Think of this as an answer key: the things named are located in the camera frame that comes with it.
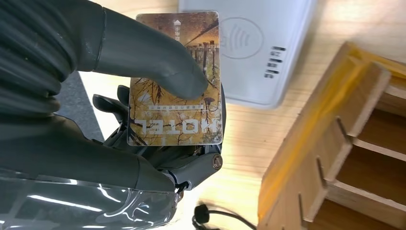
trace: contactless symbol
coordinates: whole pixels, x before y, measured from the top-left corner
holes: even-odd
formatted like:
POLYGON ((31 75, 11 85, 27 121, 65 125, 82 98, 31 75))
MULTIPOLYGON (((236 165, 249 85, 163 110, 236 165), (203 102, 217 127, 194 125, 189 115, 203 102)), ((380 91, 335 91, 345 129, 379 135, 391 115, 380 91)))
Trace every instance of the contactless symbol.
POLYGON ((242 17, 226 18, 220 23, 220 46, 223 55, 232 59, 244 59, 256 55, 264 35, 253 21, 242 17))

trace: robotic hand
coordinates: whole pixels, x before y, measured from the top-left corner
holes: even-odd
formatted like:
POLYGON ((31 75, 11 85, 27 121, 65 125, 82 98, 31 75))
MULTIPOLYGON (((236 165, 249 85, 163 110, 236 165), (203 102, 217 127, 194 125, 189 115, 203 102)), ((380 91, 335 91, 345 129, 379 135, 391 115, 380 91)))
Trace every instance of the robotic hand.
POLYGON ((75 70, 145 76, 184 99, 207 87, 180 43, 98 4, 0 1, 0 229, 168 223, 183 190, 221 168, 221 145, 128 146, 124 86, 120 101, 93 97, 119 128, 104 143, 86 139, 73 121, 54 114, 53 96, 75 70))

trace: gray mat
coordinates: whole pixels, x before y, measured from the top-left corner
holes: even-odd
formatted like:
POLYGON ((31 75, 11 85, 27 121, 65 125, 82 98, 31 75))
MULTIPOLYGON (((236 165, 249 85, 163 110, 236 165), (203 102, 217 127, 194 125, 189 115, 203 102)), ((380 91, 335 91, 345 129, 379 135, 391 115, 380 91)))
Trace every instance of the gray mat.
POLYGON ((57 114, 74 120, 88 139, 104 141, 99 123, 96 120, 78 72, 73 72, 62 83, 61 93, 56 98, 61 102, 61 109, 57 114))

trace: plastic cover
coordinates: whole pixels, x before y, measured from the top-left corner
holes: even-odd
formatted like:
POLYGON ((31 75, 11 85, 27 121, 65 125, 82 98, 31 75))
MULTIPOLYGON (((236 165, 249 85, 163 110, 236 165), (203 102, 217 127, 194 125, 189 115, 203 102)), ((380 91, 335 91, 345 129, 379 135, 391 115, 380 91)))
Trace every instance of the plastic cover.
POLYGON ((0 230, 144 230, 168 223, 180 196, 0 169, 0 230))

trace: wooden table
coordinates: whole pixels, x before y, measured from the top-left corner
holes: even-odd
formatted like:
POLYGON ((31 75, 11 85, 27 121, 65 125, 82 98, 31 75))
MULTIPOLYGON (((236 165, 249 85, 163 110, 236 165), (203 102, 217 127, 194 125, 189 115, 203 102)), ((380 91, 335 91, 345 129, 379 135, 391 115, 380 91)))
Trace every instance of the wooden table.
MULTIPOLYGON (((177 0, 94 1, 132 18, 138 13, 176 12, 178 4, 177 0)), ((406 62, 405 9, 404 0, 319 0, 283 104, 268 111, 227 104, 223 168, 185 195, 175 217, 179 221, 173 224, 173 229, 193 229, 192 213, 199 201, 234 211, 257 223, 262 176, 340 45, 346 40, 354 41, 378 55, 406 62)), ((81 76, 89 98, 94 93, 115 98, 116 85, 129 84, 129 79, 116 76, 96 73, 81 76)), ((115 118, 98 111, 96 116, 104 136, 108 136, 116 128, 115 118)), ((212 215, 210 222, 223 230, 248 229, 238 221, 218 215, 212 215)))

